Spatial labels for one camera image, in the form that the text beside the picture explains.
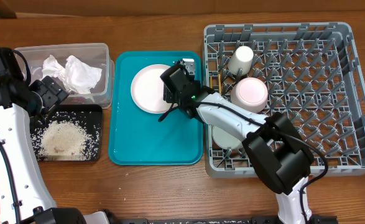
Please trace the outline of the cream cup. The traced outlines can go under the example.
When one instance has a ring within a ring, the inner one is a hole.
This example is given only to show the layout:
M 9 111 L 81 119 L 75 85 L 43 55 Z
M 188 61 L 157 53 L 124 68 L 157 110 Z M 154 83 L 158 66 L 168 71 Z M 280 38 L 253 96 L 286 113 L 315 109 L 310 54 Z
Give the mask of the cream cup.
M 253 50 L 248 46 L 240 46 L 233 53 L 232 57 L 228 62 L 228 70 L 233 74 L 237 75 L 239 69 L 242 70 L 241 74 L 247 74 L 252 65 L 254 58 Z

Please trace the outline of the white bowl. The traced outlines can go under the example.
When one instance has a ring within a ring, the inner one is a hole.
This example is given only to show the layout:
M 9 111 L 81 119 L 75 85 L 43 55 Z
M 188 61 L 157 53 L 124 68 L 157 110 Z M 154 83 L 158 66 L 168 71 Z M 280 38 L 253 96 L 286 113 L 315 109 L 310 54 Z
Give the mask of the white bowl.
M 241 149 L 243 145 L 240 140 L 230 135 L 223 129 L 213 126 L 212 138 L 214 142 L 222 149 Z

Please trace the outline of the pink small bowl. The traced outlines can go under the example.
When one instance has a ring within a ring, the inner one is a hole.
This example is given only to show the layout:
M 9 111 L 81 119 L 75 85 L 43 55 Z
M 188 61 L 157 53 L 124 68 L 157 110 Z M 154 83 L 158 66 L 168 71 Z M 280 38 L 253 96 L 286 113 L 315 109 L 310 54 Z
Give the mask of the pink small bowl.
M 231 102 L 253 113 L 261 112 L 267 105 L 268 89 L 258 78 L 244 78 L 232 89 Z

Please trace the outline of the red snack wrapper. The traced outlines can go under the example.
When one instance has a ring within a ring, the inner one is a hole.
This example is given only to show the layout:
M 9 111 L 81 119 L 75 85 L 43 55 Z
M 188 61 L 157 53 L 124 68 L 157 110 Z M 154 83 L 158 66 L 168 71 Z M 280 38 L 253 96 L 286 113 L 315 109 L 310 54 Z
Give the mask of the red snack wrapper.
M 90 94 L 72 94 L 70 93 L 63 102 L 68 105 L 89 104 L 93 102 L 93 97 Z

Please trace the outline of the pink plate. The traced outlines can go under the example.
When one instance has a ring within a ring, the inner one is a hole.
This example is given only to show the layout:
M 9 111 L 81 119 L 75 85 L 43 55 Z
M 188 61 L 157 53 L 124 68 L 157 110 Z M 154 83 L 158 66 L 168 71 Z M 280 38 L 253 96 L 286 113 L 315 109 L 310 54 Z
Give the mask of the pink plate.
M 170 66 L 153 64 L 141 69 L 131 83 L 133 102 L 143 111 L 151 114 L 165 113 L 171 106 L 164 97 L 164 83 L 160 76 Z

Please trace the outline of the white napkin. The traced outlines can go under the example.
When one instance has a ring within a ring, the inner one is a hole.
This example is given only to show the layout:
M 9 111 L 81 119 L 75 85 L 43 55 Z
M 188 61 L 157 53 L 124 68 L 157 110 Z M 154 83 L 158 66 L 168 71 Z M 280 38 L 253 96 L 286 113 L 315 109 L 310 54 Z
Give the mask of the white napkin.
M 43 78 L 52 77 L 59 79 L 66 91 L 77 94 L 90 94 L 101 79 L 102 69 L 91 67 L 82 62 L 74 55 L 67 58 L 66 65 L 63 67 L 57 59 L 50 55 L 43 62 Z

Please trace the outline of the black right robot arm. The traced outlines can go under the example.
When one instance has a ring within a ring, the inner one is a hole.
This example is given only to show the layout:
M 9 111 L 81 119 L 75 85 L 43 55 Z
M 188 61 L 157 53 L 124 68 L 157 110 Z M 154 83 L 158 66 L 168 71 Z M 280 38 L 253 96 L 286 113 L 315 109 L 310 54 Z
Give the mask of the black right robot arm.
M 257 114 L 203 86 L 177 62 L 160 76 L 166 98 L 188 118 L 221 128 L 241 141 L 258 178 L 277 196 L 281 223 L 309 223 L 306 187 L 314 156 L 284 114 Z

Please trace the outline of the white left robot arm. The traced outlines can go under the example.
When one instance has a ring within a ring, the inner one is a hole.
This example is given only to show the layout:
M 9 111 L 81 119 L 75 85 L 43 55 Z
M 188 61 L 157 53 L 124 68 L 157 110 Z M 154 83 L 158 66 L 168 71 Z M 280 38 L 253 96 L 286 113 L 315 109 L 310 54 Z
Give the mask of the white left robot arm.
M 40 173 L 30 122 L 53 111 L 68 93 L 50 77 L 33 82 L 18 54 L 0 47 L 0 223 L 119 223 L 107 209 L 84 215 L 57 207 Z

